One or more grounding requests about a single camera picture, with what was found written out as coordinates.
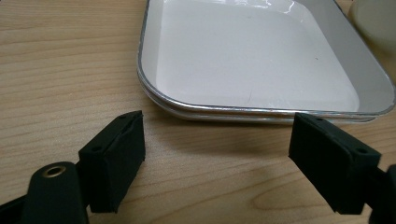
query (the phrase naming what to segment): wooden table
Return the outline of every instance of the wooden table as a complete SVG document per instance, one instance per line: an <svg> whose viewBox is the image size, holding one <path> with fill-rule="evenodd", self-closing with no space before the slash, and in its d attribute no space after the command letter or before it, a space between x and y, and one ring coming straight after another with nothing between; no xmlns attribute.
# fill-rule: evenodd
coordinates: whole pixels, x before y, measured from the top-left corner
<svg viewBox="0 0 396 224"><path fill-rule="evenodd" d="M338 0L347 11L351 0ZM340 216L288 158L290 126L192 122L143 93L145 0L0 2L0 203L78 151L117 115L143 110L147 160L117 215L91 223L366 223ZM341 126L396 162L396 111Z"/></svg>

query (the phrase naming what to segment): wood grain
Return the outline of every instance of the wood grain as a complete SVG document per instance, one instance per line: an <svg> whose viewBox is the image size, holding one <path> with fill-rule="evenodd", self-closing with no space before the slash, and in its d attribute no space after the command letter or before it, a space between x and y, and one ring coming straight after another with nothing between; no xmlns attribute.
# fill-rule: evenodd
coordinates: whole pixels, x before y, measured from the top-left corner
<svg viewBox="0 0 396 224"><path fill-rule="evenodd" d="M338 0L347 12L352 1ZM0 2L0 203L38 168L78 160L117 115L145 114L147 160L118 214L91 223L366 223L334 214L288 156L290 126L192 122L143 93L146 1ZM396 163L396 112L344 130Z"/></svg>

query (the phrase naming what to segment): table surface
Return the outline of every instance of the table surface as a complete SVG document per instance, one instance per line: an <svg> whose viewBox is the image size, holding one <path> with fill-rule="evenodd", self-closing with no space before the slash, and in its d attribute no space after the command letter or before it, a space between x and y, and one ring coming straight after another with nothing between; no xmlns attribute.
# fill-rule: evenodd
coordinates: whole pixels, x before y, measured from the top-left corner
<svg viewBox="0 0 396 224"><path fill-rule="evenodd" d="M338 0L347 12L351 0ZM91 223L367 223L334 214L288 158L291 126L176 119L136 75L145 0L0 2L0 203L143 110L147 159L118 214ZM396 162L396 111L340 126Z"/></svg>

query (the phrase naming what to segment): brass insert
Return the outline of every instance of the brass insert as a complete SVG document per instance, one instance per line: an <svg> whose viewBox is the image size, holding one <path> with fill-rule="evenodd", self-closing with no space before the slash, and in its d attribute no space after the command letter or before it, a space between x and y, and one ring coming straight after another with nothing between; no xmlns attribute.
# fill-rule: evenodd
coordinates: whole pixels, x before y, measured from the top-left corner
<svg viewBox="0 0 396 224"><path fill-rule="evenodd" d="M45 178L53 178L55 176L61 175L64 171L66 171L66 167L64 166L52 166L44 171L43 176Z"/></svg>

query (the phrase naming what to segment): rectangular tray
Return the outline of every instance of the rectangular tray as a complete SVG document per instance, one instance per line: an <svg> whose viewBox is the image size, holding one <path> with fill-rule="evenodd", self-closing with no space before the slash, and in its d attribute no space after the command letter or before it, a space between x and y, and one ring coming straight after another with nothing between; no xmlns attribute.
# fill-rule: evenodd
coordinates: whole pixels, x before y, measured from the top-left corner
<svg viewBox="0 0 396 224"><path fill-rule="evenodd" d="M138 54L148 96L183 119L366 121L388 76L331 0L148 1Z"/></svg>

